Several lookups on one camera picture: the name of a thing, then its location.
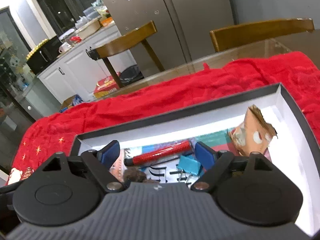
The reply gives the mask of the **white kitchen cabinet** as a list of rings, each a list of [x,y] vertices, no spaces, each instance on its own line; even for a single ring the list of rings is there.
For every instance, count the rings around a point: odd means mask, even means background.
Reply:
[[[120,31],[112,22],[61,54],[37,77],[60,103],[75,94],[85,102],[93,101],[97,82],[111,74],[103,60],[92,60],[86,51],[100,47],[120,36]]]

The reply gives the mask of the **colourful textbook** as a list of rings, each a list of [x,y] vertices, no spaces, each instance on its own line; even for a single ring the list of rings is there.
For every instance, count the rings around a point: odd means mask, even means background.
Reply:
[[[222,151],[222,150],[228,150],[232,152],[234,155],[239,156],[240,153],[235,149],[227,130],[222,130],[214,133],[209,134],[203,134],[196,137],[188,138],[192,143],[192,146],[195,147],[195,144],[199,141],[203,142],[216,152]],[[143,146],[135,146],[135,147],[123,147],[124,144],[121,144],[120,146],[120,155],[118,159],[114,162],[112,167],[110,168],[110,172],[112,175],[114,175],[118,180],[123,181],[123,174],[124,171],[127,169],[127,167],[124,165],[124,159],[125,158],[132,158],[137,155],[141,155],[144,153],[148,153],[163,147],[167,147],[171,144],[175,144],[177,142],[185,141],[185,139],[182,140],[176,140],[171,142],[162,142],[160,144],[153,144],[153,145],[143,145]],[[171,161],[154,164],[152,166],[138,166],[137,169],[144,172],[146,174],[146,177],[148,179],[156,180],[159,183],[175,183],[178,182],[177,176],[170,175],[170,171],[174,171],[176,168],[176,164],[179,162],[180,156],[176,159],[172,159]],[[205,169],[202,168],[202,172],[200,174],[203,175],[205,172]]]

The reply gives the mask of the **black shallow cardboard box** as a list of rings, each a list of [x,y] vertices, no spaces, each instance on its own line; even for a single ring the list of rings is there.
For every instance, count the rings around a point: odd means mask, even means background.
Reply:
[[[81,133],[74,139],[71,155],[100,150],[112,140],[119,142],[122,157],[128,158],[184,140],[234,152],[229,133],[243,122],[251,105],[277,132],[266,156],[301,190],[303,204],[296,224],[312,236],[319,230],[319,145],[301,109],[280,83]]]

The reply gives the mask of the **right wooden chair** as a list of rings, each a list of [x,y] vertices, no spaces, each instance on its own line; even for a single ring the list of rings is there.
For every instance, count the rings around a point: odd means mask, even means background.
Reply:
[[[210,38],[218,53],[262,40],[314,30],[311,18],[282,18],[211,30]]]

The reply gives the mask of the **beige plastic basin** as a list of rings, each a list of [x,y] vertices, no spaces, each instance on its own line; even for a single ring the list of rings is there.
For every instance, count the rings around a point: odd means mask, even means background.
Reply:
[[[92,34],[96,33],[101,28],[101,24],[99,19],[93,19],[90,22],[83,25],[79,28],[75,34],[76,36],[80,37],[82,40],[88,38]]]

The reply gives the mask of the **left wooden chair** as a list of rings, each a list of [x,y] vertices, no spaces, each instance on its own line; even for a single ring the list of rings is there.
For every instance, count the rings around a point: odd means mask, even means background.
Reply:
[[[103,46],[97,47],[95,49],[92,49],[90,47],[89,50],[86,49],[86,53],[94,61],[102,59],[116,84],[119,86],[119,88],[123,88],[123,83],[121,82],[117,72],[114,70],[108,58],[129,50],[141,43],[158,70],[160,72],[165,71],[163,64],[147,41],[147,38],[154,35],[155,33],[157,33],[156,25],[153,21],[150,21],[142,25],[141,27],[133,29],[127,34],[122,35],[121,37],[118,37],[111,42],[108,42]]]

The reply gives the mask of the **blue binder clip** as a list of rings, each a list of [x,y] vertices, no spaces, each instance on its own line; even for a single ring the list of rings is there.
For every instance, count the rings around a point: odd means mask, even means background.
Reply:
[[[179,162],[176,164],[174,171],[170,171],[170,175],[177,176],[178,182],[184,182],[191,186],[197,181],[202,172],[202,165],[193,155],[180,156]]]

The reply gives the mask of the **red carton on floor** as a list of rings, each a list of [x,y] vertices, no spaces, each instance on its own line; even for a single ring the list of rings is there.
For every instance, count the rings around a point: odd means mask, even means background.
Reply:
[[[110,75],[97,82],[93,94],[97,99],[99,99],[117,91],[118,89],[119,89],[119,86],[115,82],[112,75]]]

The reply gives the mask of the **wooden chair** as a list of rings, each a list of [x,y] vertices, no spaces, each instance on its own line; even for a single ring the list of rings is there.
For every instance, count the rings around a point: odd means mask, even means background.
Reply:
[[[262,40],[314,30],[311,18],[282,18],[211,30],[210,38],[218,53]]]
[[[86,49],[86,53],[94,61],[102,59],[116,84],[119,86],[119,88],[123,88],[123,83],[121,82],[117,72],[114,70],[108,58],[129,50],[141,43],[158,70],[160,72],[165,71],[163,64],[147,41],[147,38],[154,35],[155,33],[157,33],[156,25],[153,21],[150,21],[142,25],[141,27],[133,29],[127,34],[122,35],[121,37],[118,37],[111,42],[108,42],[103,46],[97,47],[95,49],[92,49],[90,47],[89,50]]]

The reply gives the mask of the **black microwave oven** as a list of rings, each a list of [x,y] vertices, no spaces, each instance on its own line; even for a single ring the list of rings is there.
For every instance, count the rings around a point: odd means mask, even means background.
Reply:
[[[27,65],[35,74],[39,74],[60,55],[59,49],[62,45],[58,36],[45,39],[27,55]]]

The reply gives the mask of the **red lighter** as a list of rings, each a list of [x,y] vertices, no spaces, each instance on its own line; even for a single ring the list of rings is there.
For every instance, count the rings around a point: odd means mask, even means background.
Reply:
[[[192,143],[189,140],[185,140],[132,158],[125,158],[124,165],[127,167],[152,166],[154,164],[171,161],[180,155],[192,154],[193,151]]]

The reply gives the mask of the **silver double door refrigerator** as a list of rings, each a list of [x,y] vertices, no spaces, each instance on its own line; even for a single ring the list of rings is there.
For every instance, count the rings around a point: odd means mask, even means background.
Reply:
[[[233,25],[229,0],[103,0],[121,35],[153,21],[147,39],[164,69],[214,53],[213,29]]]

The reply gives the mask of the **white mug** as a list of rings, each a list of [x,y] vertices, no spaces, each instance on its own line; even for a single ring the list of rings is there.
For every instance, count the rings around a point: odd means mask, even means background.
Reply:
[[[72,48],[72,46],[70,44],[68,44],[67,42],[61,44],[61,46],[59,47],[59,53],[63,54],[67,51],[69,51]]]

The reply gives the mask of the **red teddy bear blanket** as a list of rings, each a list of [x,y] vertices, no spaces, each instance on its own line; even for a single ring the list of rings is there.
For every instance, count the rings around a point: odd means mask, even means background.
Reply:
[[[25,132],[7,184],[28,178],[55,152],[69,153],[78,134],[162,114],[255,88],[282,83],[319,136],[319,70],[302,52],[235,60],[136,92],[81,103],[37,120]]]

